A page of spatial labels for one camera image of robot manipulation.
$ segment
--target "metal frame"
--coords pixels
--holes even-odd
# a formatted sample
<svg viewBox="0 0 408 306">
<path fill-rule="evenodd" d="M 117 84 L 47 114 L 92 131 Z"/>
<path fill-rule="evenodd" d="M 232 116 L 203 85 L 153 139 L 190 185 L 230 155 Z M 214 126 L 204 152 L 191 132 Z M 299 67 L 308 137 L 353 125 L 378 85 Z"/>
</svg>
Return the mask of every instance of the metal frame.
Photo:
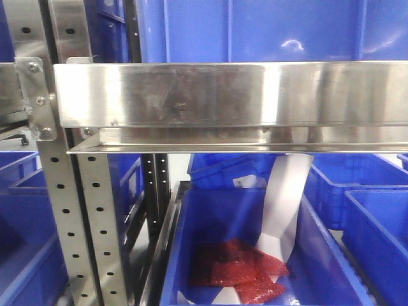
<svg viewBox="0 0 408 306">
<path fill-rule="evenodd" d="M 167 171 L 163 168 L 167 164 L 159 162 L 161 166 L 157 167 L 161 170 L 157 179 L 166 182 L 154 184 L 165 187 L 162 188 L 167 190 L 165 197 L 156 193 L 155 205 L 142 203 L 140 198 L 125 220 L 119 188 L 112 185 L 112 181 L 119 183 L 112 179 L 115 171 L 109 163 L 115 157 L 89 159 L 92 156 L 66 154 L 96 131 L 61 127 L 52 65 L 103 60 L 95 5 L 92 0 L 4 0 L 25 110 L 38 139 L 74 303 L 76 306 L 133 305 L 129 254 L 144 220 L 147 216 L 153 220 L 151 215 L 159 207 L 157 201 L 168 200 Z M 16 74 L 13 64 L 8 67 Z M 18 82 L 15 85 L 11 93 L 21 95 Z M 20 128 L 10 128 L 6 136 L 19 131 Z M 160 214 L 154 225 L 149 221 L 157 235 L 163 209 Z M 101 223 L 107 229 L 100 229 Z M 157 239 L 152 240 L 154 248 Z"/>
<path fill-rule="evenodd" d="M 47 85 L 46 89 L 41 85 L 41 94 L 35 92 L 35 95 L 31 96 L 34 92 L 27 91 L 27 97 L 31 98 L 31 101 L 36 101 L 37 97 L 43 97 L 44 104 L 49 103 L 52 109 L 52 115 L 48 114 L 47 120 L 54 120 L 55 126 L 58 126 L 59 116 L 52 73 L 57 52 L 54 37 L 50 31 L 52 27 L 48 3 L 40 0 L 4 0 L 3 3 L 17 63 L 20 62 L 18 59 L 22 59 L 20 63 L 25 62 L 23 58 L 27 56 L 39 59 L 33 64 L 31 61 L 26 63 L 28 65 L 21 67 L 20 72 L 26 68 L 27 73 L 43 73 Z M 78 137 L 72 130 L 59 127 L 48 132 L 55 135 L 55 140 L 38 142 L 38 150 L 47 180 L 73 299 L 77 306 L 102 305 L 77 159 L 75 156 L 66 154 L 66 151 L 74 145 L 74 139 Z"/>
</svg>

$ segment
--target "metal shelf rail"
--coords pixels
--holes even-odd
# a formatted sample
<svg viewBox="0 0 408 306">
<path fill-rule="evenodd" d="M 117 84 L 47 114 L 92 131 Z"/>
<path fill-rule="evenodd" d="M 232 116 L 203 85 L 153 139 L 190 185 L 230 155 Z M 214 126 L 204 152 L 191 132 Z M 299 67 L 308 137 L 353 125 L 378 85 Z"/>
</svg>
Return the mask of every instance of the metal shelf rail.
<svg viewBox="0 0 408 306">
<path fill-rule="evenodd" d="M 3 2 L 16 61 L 0 78 L 18 73 L 10 94 L 22 91 L 38 139 L 76 306 L 157 302 L 179 200 L 174 191 L 167 207 L 164 153 L 408 148 L 408 62 L 101 64 L 95 1 Z M 125 225 L 109 167 L 124 152 L 146 153 L 142 290 L 126 242 L 140 227 Z"/>
</svg>

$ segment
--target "blue storage crate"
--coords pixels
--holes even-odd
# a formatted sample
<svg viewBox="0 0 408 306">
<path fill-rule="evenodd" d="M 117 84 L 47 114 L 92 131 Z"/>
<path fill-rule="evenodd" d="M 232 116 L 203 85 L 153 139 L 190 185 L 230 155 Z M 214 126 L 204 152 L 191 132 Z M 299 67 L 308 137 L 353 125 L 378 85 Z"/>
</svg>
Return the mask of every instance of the blue storage crate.
<svg viewBox="0 0 408 306">
<path fill-rule="evenodd" d="M 364 20 L 360 29 L 361 59 L 408 59 L 408 32 L 405 26 L 408 21 L 408 2 L 360 0 L 360 3 Z"/>
<path fill-rule="evenodd" d="M 37 152 L 0 152 L 0 192 L 37 170 Z"/>
<path fill-rule="evenodd" d="M 0 305 L 55 305 L 68 277 L 47 196 L 0 195 L 0 263 Z"/>
<path fill-rule="evenodd" d="M 408 192 L 349 191 L 343 241 L 389 306 L 408 301 Z"/>
<path fill-rule="evenodd" d="M 122 0 L 98 0 L 96 4 L 104 62 L 129 62 Z"/>
<path fill-rule="evenodd" d="M 178 305 L 178 291 L 197 304 L 211 304 L 220 288 L 187 285 L 195 247 L 235 237 L 254 245 L 261 231 L 264 197 L 262 189 L 196 189 L 185 194 L 160 306 Z M 287 266 L 291 274 L 278 280 L 286 286 L 286 292 L 267 305 L 372 305 L 333 237 L 304 197 L 296 244 Z"/>
<path fill-rule="evenodd" d="M 408 59 L 405 0 L 136 0 L 143 62 Z"/>
<path fill-rule="evenodd" d="M 10 194 L 47 195 L 47 183 L 42 169 L 36 170 L 8 188 Z"/>
<path fill-rule="evenodd" d="M 402 167 L 408 170 L 408 154 L 398 154 L 397 156 L 402 161 Z"/>
<path fill-rule="evenodd" d="M 13 42 L 8 30 L 6 14 L 4 12 L 3 2 L 0 1 L 0 62 L 13 62 L 14 49 Z"/>
<path fill-rule="evenodd" d="M 332 230 L 346 225 L 346 191 L 408 189 L 408 172 L 376 154 L 313 155 L 305 195 Z"/>
<path fill-rule="evenodd" d="M 143 172 L 140 154 L 109 155 L 113 189 L 123 202 L 128 215 L 143 191 Z"/>
<path fill-rule="evenodd" d="M 281 154 L 191 154 L 187 173 L 193 188 L 236 188 L 254 175 L 268 182 L 273 163 Z"/>
</svg>

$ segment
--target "blue bin rim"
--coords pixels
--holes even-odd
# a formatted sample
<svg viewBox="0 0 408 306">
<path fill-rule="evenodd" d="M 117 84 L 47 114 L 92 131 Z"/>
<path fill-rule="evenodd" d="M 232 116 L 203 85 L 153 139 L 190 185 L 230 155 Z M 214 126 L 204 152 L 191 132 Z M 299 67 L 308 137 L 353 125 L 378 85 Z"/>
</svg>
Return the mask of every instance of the blue bin rim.
<svg viewBox="0 0 408 306">
<path fill-rule="evenodd" d="M 14 162 L 12 162 L 10 164 L 7 164 L 6 166 L 1 167 L 0 171 L 2 171 L 4 169 L 7 169 L 7 168 L 9 168 L 11 166 L 14 166 L 15 164 L 23 163 L 24 161 L 26 161 L 28 159 L 32 159 L 33 157 L 36 157 L 38 155 L 38 152 L 36 152 L 36 151 L 2 151 L 1 153 L 2 154 L 4 154 L 4 153 L 14 153 L 14 154 L 27 153 L 28 155 L 24 156 L 24 157 L 21 157 L 20 159 L 17 159 L 16 161 L 14 161 Z"/>
<path fill-rule="evenodd" d="M 384 227 L 380 222 L 377 221 L 376 218 L 353 196 L 353 194 L 359 194 L 359 193 L 388 193 L 388 194 L 393 194 L 393 193 L 402 193 L 402 194 L 408 194 L 408 191 L 404 190 L 353 190 L 353 191 L 346 191 L 345 195 L 347 198 L 350 199 L 350 201 L 357 207 L 358 210 L 362 212 L 362 214 L 380 231 L 380 235 L 382 235 L 384 238 L 388 239 L 391 241 L 391 243 L 407 258 L 408 261 L 408 250 L 403 247 L 403 245 L 393 236 L 391 233 Z"/>
<path fill-rule="evenodd" d="M 254 153 L 255 154 L 268 154 L 268 153 L 265 153 L 265 152 L 254 152 Z M 190 161 L 189 161 L 189 166 L 187 168 L 187 174 L 194 175 L 194 174 L 197 174 L 199 172 L 209 171 L 209 170 L 214 170 L 212 174 L 218 173 L 219 172 L 218 169 L 219 169 L 220 165 L 222 166 L 222 165 L 235 164 L 237 161 L 240 161 L 240 160 L 244 161 L 245 158 L 247 158 L 249 154 L 252 154 L 252 153 L 246 153 L 246 154 L 243 154 L 242 156 L 227 159 L 225 161 L 221 161 L 220 163 L 212 164 L 211 166 L 208 166 L 208 167 L 205 167 L 205 168 L 200 168 L 198 170 L 192 171 L 191 168 L 193 167 L 194 155 L 195 155 L 195 153 L 192 153 L 190 155 Z"/>
<path fill-rule="evenodd" d="M 405 173 L 406 175 L 408 175 L 408 171 L 405 169 L 402 169 L 400 167 L 398 167 L 397 165 L 393 164 L 391 161 L 383 158 L 382 156 L 380 156 L 379 154 L 373 154 L 375 157 L 379 158 L 380 160 L 384 161 L 385 163 L 389 164 L 390 166 L 394 167 L 396 170 L 401 171 L 403 173 Z M 361 184 L 354 184 L 354 183 L 341 183 L 341 184 L 337 184 L 332 182 L 332 180 L 330 180 L 322 171 L 320 171 L 320 169 L 315 166 L 315 164 L 312 164 L 312 167 L 310 169 L 311 171 L 315 171 L 317 174 L 319 174 L 323 180 L 325 180 L 328 184 L 336 186 L 336 187 L 360 187 L 360 188 L 364 188 L 364 187 L 369 187 L 371 189 L 384 189 L 387 186 L 390 186 L 392 188 L 398 188 L 398 187 L 408 187 L 407 185 L 361 185 Z"/>
<path fill-rule="evenodd" d="M 8 190 L 10 190 L 10 189 L 16 189 L 16 188 L 18 188 L 18 189 L 20 189 L 20 188 L 25 188 L 25 189 L 44 189 L 44 190 L 47 191 L 47 194 L 48 194 L 47 185 L 46 185 L 46 186 L 38 186 L 38 187 L 34 187 L 34 186 L 33 186 L 33 187 L 18 186 L 18 185 L 20 185 L 21 183 L 24 183 L 26 180 L 31 179 L 32 177 L 34 177 L 35 175 L 37 175 L 37 174 L 39 174 L 39 173 L 41 173 L 41 172 L 43 172 L 43 168 L 40 168 L 40 169 L 37 169 L 37 170 L 34 171 L 34 172 L 31 172 L 30 174 L 26 175 L 26 176 L 23 177 L 22 179 L 16 181 L 13 185 L 10 185 L 10 186 L 8 187 Z"/>
<path fill-rule="evenodd" d="M 177 260 L 179 258 L 181 238 L 183 234 L 184 223 L 186 221 L 186 216 L 187 216 L 187 206 L 189 205 L 188 201 L 185 202 L 184 199 L 188 199 L 188 194 L 190 192 L 194 193 L 194 192 L 203 192 L 203 191 L 205 190 L 204 189 L 190 189 L 184 193 L 183 201 L 180 207 L 179 217 L 177 220 L 177 226 L 175 228 L 175 234 L 174 234 L 174 239 L 173 239 L 174 244 L 172 245 L 171 250 L 170 250 L 170 256 L 168 259 L 169 265 L 167 266 L 166 274 L 169 273 L 172 276 L 174 276 L 175 269 L 177 268 L 177 265 L 178 265 Z M 225 193 L 257 192 L 259 193 L 259 192 L 266 192 L 266 191 L 262 189 L 218 189 L 217 192 L 225 192 Z M 357 297 L 360 299 L 362 303 L 371 302 L 370 298 L 368 297 L 367 291 L 364 290 L 361 284 L 361 280 L 359 280 L 359 278 L 357 277 L 357 275 L 351 268 L 347 259 L 344 257 L 343 252 L 340 250 L 339 245 L 336 243 L 333 235 L 328 231 L 326 226 L 324 226 L 322 220 L 320 220 L 319 216 L 316 214 L 315 210 L 313 209 L 312 204 L 310 204 L 310 201 L 306 198 L 304 194 L 302 195 L 300 205 L 303 205 L 303 208 L 309 212 L 313 221 L 316 223 L 317 228 L 319 229 L 319 232 L 322 234 L 325 242 L 327 243 L 327 246 L 330 252 L 333 254 L 334 258 L 339 263 L 341 270 L 344 272 L 344 275 L 349 281 L 350 286 L 354 289 L 354 292 L 356 293 Z M 171 286 L 173 286 L 173 283 L 166 282 L 166 281 L 164 282 L 163 290 L 161 293 L 161 298 L 166 296 L 166 292 L 171 291 Z"/>
<path fill-rule="evenodd" d="M 49 253 L 58 242 L 58 234 L 53 234 L 37 254 L 28 262 L 24 269 L 12 280 L 4 293 L 0 296 L 0 305 L 8 305 L 20 294 L 24 287 L 29 283 L 38 267 L 48 258 Z"/>
<path fill-rule="evenodd" d="M 398 154 L 397 157 L 403 162 L 408 163 L 408 153 Z"/>
<path fill-rule="evenodd" d="M 132 176 L 133 172 L 137 168 L 139 168 L 142 165 L 142 158 L 139 156 L 138 159 L 135 161 L 135 163 L 132 165 L 132 167 L 129 168 L 129 170 L 125 173 L 125 175 L 120 179 L 120 186 L 123 186 L 125 182 Z"/>
</svg>

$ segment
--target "bolt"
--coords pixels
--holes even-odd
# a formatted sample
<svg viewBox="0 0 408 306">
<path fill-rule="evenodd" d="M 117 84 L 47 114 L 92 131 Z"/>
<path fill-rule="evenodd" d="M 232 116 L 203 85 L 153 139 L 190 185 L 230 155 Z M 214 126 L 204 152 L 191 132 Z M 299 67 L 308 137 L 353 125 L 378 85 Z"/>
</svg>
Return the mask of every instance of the bolt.
<svg viewBox="0 0 408 306">
<path fill-rule="evenodd" d="M 44 137 L 50 137 L 51 129 L 49 127 L 44 127 L 41 131 L 41 135 Z"/>
<path fill-rule="evenodd" d="M 94 131 L 92 129 L 90 129 L 89 127 L 87 127 L 86 129 L 84 129 L 84 133 L 85 133 L 85 135 L 92 135 L 94 133 Z"/>
<path fill-rule="evenodd" d="M 36 103 L 37 103 L 37 105 L 44 105 L 45 104 L 45 98 L 44 97 L 37 97 Z"/>
<path fill-rule="evenodd" d="M 39 72 L 40 66 L 36 62 L 29 62 L 28 70 L 31 72 Z"/>
</svg>

